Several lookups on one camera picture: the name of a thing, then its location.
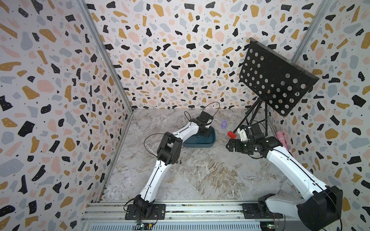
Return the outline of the teal plastic storage box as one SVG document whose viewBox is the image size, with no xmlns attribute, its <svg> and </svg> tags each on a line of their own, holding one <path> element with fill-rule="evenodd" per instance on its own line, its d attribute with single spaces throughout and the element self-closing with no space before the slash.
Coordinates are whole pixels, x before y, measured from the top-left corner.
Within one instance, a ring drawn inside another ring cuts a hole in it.
<svg viewBox="0 0 370 231">
<path fill-rule="evenodd" d="M 215 129 L 212 126 L 210 126 L 209 129 L 211 131 L 209 137 L 205 137 L 202 135 L 193 135 L 190 138 L 188 138 L 185 142 L 183 142 L 183 146 L 186 148 L 213 147 L 214 143 L 216 142 Z"/>
</svg>

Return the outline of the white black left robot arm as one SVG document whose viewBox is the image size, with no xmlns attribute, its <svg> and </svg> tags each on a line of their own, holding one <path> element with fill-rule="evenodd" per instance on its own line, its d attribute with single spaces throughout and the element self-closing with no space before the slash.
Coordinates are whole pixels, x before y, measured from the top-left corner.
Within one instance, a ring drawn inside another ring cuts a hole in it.
<svg viewBox="0 0 370 231">
<path fill-rule="evenodd" d="M 148 219 L 154 215 L 154 202 L 158 189 L 172 165 L 177 164 L 181 154 L 183 142 L 194 135 L 208 138 L 211 134 L 211 124 L 214 115 L 204 110 L 196 118 L 189 118 L 188 123 L 175 132 L 163 134 L 160 145 L 155 153 L 157 159 L 154 169 L 141 192 L 130 200 L 130 208 L 126 210 L 129 215 L 135 215 L 137 220 Z"/>
</svg>

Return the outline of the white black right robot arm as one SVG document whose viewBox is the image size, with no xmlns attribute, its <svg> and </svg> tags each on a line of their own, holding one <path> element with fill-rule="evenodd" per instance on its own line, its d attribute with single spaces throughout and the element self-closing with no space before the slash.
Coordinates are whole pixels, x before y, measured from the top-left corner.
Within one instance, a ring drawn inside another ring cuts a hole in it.
<svg viewBox="0 0 370 231">
<path fill-rule="evenodd" d="M 269 193 L 259 197 L 257 211 L 261 217 L 282 214 L 299 219 L 309 230 L 320 231 L 341 220 L 343 191 L 328 186 L 305 169 L 274 136 L 266 137 L 258 124 L 230 131 L 226 148 L 252 156 L 259 153 L 274 164 L 297 188 L 301 199 Z"/>
</svg>

